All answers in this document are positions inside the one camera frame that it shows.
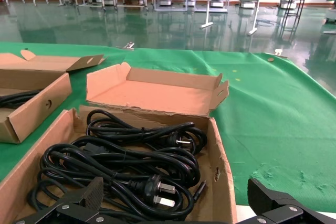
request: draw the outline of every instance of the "cable bundle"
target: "cable bundle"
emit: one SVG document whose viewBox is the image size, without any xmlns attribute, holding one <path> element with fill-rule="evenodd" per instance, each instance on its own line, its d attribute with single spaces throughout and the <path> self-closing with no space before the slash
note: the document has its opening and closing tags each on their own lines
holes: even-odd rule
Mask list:
<svg viewBox="0 0 336 224">
<path fill-rule="evenodd" d="M 107 118 L 92 121 L 96 113 Z M 193 123 L 137 129 L 104 110 L 90 112 L 87 123 L 86 136 L 72 144 L 53 145 L 43 154 L 38 185 L 28 197 L 36 210 L 46 207 L 37 200 L 38 191 L 58 199 L 47 186 L 55 185 L 66 192 L 64 184 L 83 188 L 100 176 L 104 180 L 104 200 L 121 210 L 101 208 L 101 214 L 130 223 L 185 219 L 205 186 L 202 183 L 194 196 L 187 189 L 197 185 L 201 177 L 193 155 L 207 142 L 201 130 Z M 184 149 L 185 143 L 191 148 Z M 134 144 L 144 144 L 153 151 L 123 147 Z"/>
<path fill-rule="evenodd" d="M 0 108 L 16 109 L 36 96 L 41 90 L 31 90 L 0 97 Z"/>
</svg>

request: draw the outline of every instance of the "shiny floor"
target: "shiny floor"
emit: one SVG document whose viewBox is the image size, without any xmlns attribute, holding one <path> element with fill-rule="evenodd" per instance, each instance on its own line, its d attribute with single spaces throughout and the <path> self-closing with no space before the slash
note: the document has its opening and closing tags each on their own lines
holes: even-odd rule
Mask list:
<svg viewBox="0 0 336 224">
<path fill-rule="evenodd" d="M 85 44 L 122 47 L 135 42 L 142 48 L 274 52 L 283 50 L 303 71 L 336 95 L 336 24 L 324 24 L 326 8 L 306 7 L 298 26 L 290 17 L 281 25 L 283 11 L 262 7 L 257 32 L 252 27 L 252 10 L 230 6 L 228 14 L 211 13 L 214 25 L 200 29 L 205 13 L 149 12 L 107 8 L 59 7 L 20 2 L 9 7 L 0 3 L 0 41 Z"/>
</svg>

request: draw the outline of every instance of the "hole in cardboard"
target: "hole in cardboard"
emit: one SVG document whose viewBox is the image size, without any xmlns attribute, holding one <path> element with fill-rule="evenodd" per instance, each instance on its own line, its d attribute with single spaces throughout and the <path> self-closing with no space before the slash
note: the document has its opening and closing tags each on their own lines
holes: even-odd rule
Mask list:
<svg viewBox="0 0 336 224">
<path fill-rule="evenodd" d="M 93 58 L 90 58 L 90 59 L 86 62 L 86 64 L 89 64 L 90 62 L 92 62 L 92 60 L 93 60 Z"/>
<path fill-rule="evenodd" d="M 215 182 L 219 180 L 220 177 L 220 170 L 219 167 L 216 167 L 216 172 L 215 172 Z"/>
<path fill-rule="evenodd" d="M 51 102 L 51 100 L 48 100 L 48 101 L 46 102 L 46 107 L 47 107 L 47 109 L 50 109 L 52 104 L 53 104 L 53 103 Z"/>
</svg>

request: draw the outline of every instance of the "open cardboard box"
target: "open cardboard box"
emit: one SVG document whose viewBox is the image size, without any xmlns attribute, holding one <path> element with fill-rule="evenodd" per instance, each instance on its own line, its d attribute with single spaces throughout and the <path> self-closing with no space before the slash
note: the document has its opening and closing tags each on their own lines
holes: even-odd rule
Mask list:
<svg viewBox="0 0 336 224">
<path fill-rule="evenodd" d="M 103 55 L 76 57 L 36 56 L 22 50 L 23 58 L 0 54 L 0 96 L 42 89 L 17 109 L 0 108 L 0 142 L 21 143 L 72 92 L 68 71 L 99 64 Z"/>
<path fill-rule="evenodd" d="M 187 221 L 237 222 L 230 166 L 216 121 L 207 116 L 210 109 L 216 108 L 228 96 L 228 83 L 220 84 L 221 76 L 198 76 L 137 69 L 131 68 L 127 63 L 88 74 L 87 100 L 95 104 L 103 101 L 104 103 L 100 103 L 101 108 L 126 123 L 135 127 L 160 127 L 191 121 L 207 134 L 207 146 L 197 155 L 201 170 L 200 181 L 206 180 L 207 187 L 195 204 L 194 210 L 187 217 Z M 99 82 L 100 87 L 94 87 L 94 82 Z M 169 98 L 177 94 L 179 94 L 181 104 L 174 105 Z M 159 100 L 156 101 L 157 104 L 153 104 L 153 109 L 151 109 L 150 101 L 147 99 L 152 102 L 155 99 Z M 128 103 L 129 106 L 122 106 L 123 103 Z M 26 196 L 37 183 L 36 175 L 39 171 L 41 156 L 51 145 L 71 143 L 85 135 L 86 117 L 90 111 L 97 108 L 96 106 L 81 106 L 79 116 L 76 115 L 74 109 L 63 111 L 2 181 L 0 184 L 0 205 L 2 206 L 0 223 L 10 223 L 34 213 L 26 202 Z M 193 193 L 198 186 L 191 188 L 191 192 Z M 39 196 L 39 200 L 47 205 L 52 205 L 54 202 L 43 194 Z"/>
</svg>

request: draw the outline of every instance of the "plug prong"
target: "plug prong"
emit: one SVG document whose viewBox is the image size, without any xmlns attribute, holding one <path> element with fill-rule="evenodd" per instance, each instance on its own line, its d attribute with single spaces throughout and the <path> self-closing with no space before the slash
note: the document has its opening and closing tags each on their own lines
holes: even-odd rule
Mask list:
<svg viewBox="0 0 336 224">
<path fill-rule="evenodd" d="M 181 141 L 181 140 L 176 140 L 177 144 L 191 144 L 190 141 Z"/>
<path fill-rule="evenodd" d="M 167 185 L 167 184 L 164 184 L 164 183 L 159 183 L 158 188 L 159 188 L 160 191 L 164 191 L 164 192 L 169 193 L 169 194 L 175 194 L 176 193 L 175 186 Z"/>
<path fill-rule="evenodd" d="M 168 207 L 173 207 L 175 206 L 175 201 L 166 199 L 166 198 L 161 198 L 159 196 L 154 196 L 154 203 L 155 204 L 160 204 L 160 205 L 165 205 Z"/>
</svg>

